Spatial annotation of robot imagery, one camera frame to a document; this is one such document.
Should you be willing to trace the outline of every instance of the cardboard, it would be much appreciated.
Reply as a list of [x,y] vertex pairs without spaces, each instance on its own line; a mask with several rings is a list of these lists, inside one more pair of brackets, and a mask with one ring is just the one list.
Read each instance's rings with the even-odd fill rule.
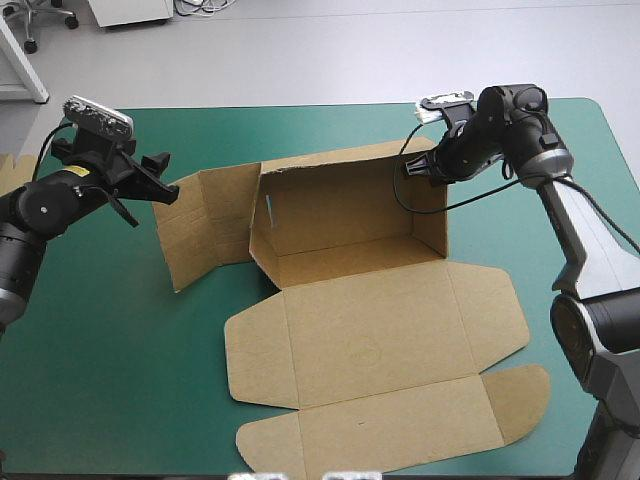
[[[519,381],[521,398],[502,395],[517,392]],[[548,391],[545,370],[529,365],[248,423],[236,444],[255,471],[293,480],[334,470],[388,472],[515,442],[539,422]]]
[[243,425],[236,444],[294,480],[505,446],[542,418],[548,376],[480,372],[528,340],[495,268],[435,260],[285,288],[225,325],[229,389],[300,411]]
[[35,164],[33,155],[23,155],[14,162],[13,155],[0,154],[0,196],[30,181]]
[[[394,470],[507,445],[544,413],[541,367],[482,373],[528,343],[522,310],[505,272],[445,260],[445,213],[397,204],[403,143],[202,170],[154,206],[175,290],[251,258],[282,290],[225,325],[233,398],[297,410],[239,429],[257,471]],[[400,185],[414,208],[447,203]]]
[[[201,170],[179,180],[173,205],[154,204],[174,290],[252,257],[284,287],[446,256],[446,216],[413,218],[393,199],[393,161],[403,143]],[[404,156],[432,146],[415,138]],[[445,187],[415,180],[420,188],[403,194],[417,205],[446,202]]]

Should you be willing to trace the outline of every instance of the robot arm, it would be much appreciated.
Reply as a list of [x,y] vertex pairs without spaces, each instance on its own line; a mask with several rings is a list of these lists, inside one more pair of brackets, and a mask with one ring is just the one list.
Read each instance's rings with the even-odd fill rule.
[[77,125],[73,143],[52,146],[64,168],[40,180],[34,174],[0,197],[0,333],[24,313],[49,240],[107,203],[135,227],[120,198],[170,204],[178,197],[178,187],[159,179],[168,153],[143,156],[141,164],[131,158],[131,118],[80,97],[64,112]]
[[582,388],[599,400],[574,478],[640,478],[640,259],[617,242],[571,178],[573,157],[547,116],[535,85],[429,97],[423,123],[444,119],[440,143],[405,164],[407,175],[454,183],[503,159],[535,189],[566,257],[553,284],[556,337]]

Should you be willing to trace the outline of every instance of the gray floor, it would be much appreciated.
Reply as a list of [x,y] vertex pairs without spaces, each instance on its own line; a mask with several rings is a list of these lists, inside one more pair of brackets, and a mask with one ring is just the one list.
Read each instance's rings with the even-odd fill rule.
[[116,32],[67,4],[80,29],[41,20],[30,56],[51,101],[24,141],[11,129],[33,108],[13,107],[0,150],[37,152],[71,94],[116,108],[298,105],[535,82],[597,101],[640,178],[640,0],[238,0],[215,19]]

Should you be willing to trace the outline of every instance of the white cable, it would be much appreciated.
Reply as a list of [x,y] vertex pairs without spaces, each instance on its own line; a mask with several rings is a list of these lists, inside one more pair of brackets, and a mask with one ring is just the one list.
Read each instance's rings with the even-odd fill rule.
[[229,8],[236,3],[237,0],[223,0],[222,3],[216,4],[216,0],[203,0],[200,5],[191,3],[189,0],[178,0],[175,4],[176,10],[182,15],[211,18],[216,13]]

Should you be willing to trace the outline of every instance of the cardboard flap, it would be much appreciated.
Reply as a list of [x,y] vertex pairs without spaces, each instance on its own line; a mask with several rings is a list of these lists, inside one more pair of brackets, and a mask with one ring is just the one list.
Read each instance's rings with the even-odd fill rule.
[[153,204],[158,237],[179,291],[218,265],[251,259],[249,224],[259,164],[203,170],[176,185],[172,205]]
[[[462,300],[468,279],[485,292],[475,306]],[[230,358],[245,359],[242,368],[229,367],[232,392],[251,391],[237,397],[243,401],[307,408],[441,382],[479,373],[528,341],[509,278],[493,268],[434,260],[291,287],[276,297],[232,319],[256,342],[226,346]],[[271,365],[256,349],[291,362],[287,382],[265,373]],[[290,396],[277,403],[274,392],[283,385]]]
[[287,472],[292,480],[307,478],[297,414],[242,425],[236,434],[236,446],[256,472]]
[[493,412],[509,445],[540,423],[549,404],[551,380],[540,365],[482,375]]
[[282,293],[231,317],[224,335],[234,399],[299,407]]
[[[540,420],[548,400],[543,377],[527,366],[489,376],[489,387],[472,375],[310,408],[243,425],[237,446],[255,471],[283,471],[292,480],[336,470],[387,472],[499,448],[508,443],[505,422],[514,441]],[[509,393],[520,389],[526,393],[519,398]]]
[[529,343],[524,312],[504,270],[447,262],[477,371]]
[[[330,152],[313,153],[297,157],[278,158],[262,163],[262,174],[281,172],[292,168],[318,167],[337,163],[351,163],[372,160],[377,158],[389,158],[398,155],[404,140],[365,145],[363,147],[344,148]],[[417,153],[433,148],[435,144],[424,137],[414,137],[405,153]]]
[[171,272],[173,288],[182,290],[220,265],[209,222],[200,174],[176,182],[180,195],[172,205],[154,203],[160,247]]
[[13,155],[0,154],[0,196],[31,180],[36,157],[23,155],[14,164]]

